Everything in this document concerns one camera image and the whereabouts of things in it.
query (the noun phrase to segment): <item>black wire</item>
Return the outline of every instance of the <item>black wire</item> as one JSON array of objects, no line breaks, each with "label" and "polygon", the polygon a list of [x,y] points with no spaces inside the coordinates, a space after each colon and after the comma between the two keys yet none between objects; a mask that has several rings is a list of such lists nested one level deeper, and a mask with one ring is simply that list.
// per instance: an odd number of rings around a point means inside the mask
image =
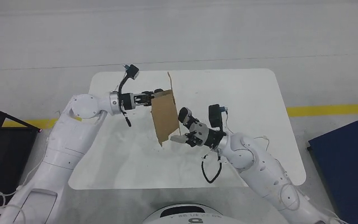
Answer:
[{"label": "black wire", "polygon": [[209,183],[209,184],[212,184],[217,178],[218,176],[220,175],[221,171],[222,171],[222,162],[220,162],[220,165],[219,165],[219,170],[218,172],[216,173],[216,175],[214,176],[214,178],[212,180],[209,180],[208,177],[206,176],[206,173],[205,173],[205,170],[204,170],[204,161],[201,162],[201,171],[202,171],[202,174],[205,178],[205,180]]},{"label": "black wire", "polygon": [[125,121],[127,122],[128,126],[132,127],[132,124],[129,120],[129,118],[126,116],[126,112],[122,109],[122,99],[121,99],[121,94],[122,94],[122,88],[125,84],[125,82],[128,80],[128,76],[126,76],[126,72],[124,73],[124,77],[121,81],[121,83],[119,84],[119,87],[118,87],[118,99],[119,99],[119,110],[122,112],[124,118],[125,118]]}]

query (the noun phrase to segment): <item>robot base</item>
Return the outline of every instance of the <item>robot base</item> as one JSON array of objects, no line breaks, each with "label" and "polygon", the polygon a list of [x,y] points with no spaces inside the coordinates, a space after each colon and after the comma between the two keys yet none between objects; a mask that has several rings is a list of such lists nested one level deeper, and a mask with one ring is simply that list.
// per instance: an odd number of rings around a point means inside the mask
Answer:
[{"label": "robot base", "polygon": [[201,204],[176,204],[157,210],[143,221],[143,224],[241,224],[237,220],[223,216],[218,211]]}]

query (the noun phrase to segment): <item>yellow floor stripe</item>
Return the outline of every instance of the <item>yellow floor stripe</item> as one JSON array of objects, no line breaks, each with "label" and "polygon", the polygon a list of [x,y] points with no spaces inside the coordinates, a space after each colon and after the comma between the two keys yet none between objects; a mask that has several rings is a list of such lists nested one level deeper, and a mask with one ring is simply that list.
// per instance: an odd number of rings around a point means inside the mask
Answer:
[{"label": "yellow floor stripe", "polygon": [[[358,104],[351,105],[326,105],[326,106],[294,106],[286,108],[289,117],[297,116],[324,116],[324,115],[347,115],[358,114]],[[57,118],[26,120],[25,122],[32,124],[41,129],[52,128]],[[3,127],[23,127],[21,124],[6,120]]]},{"label": "yellow floor stripe", "polygon": [[290,117],[358,114],[358,104],[327,106],[295,106],[286,108]]}]

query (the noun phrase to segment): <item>cardboard sheet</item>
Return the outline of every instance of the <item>cardboard sheet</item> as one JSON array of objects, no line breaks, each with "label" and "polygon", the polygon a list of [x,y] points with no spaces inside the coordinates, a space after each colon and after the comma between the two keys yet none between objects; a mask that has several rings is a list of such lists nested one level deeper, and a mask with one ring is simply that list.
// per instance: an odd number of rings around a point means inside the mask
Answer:
[{"label": "cardboard sheet", "polygon": [[158,92],[152,99],[152,117],[158,142],[168,140],[169,135],[179,128],[178,113],[172,90]]}]

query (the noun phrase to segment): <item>blue panel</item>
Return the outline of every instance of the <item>blue panel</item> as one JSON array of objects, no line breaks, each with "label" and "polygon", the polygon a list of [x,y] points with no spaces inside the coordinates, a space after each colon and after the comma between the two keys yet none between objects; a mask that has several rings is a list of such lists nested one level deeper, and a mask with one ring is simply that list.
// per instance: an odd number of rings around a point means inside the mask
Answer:
[{"label": "blue panel", "polygon": [[358,224],[358,122],[309,141],[340,218]]}]

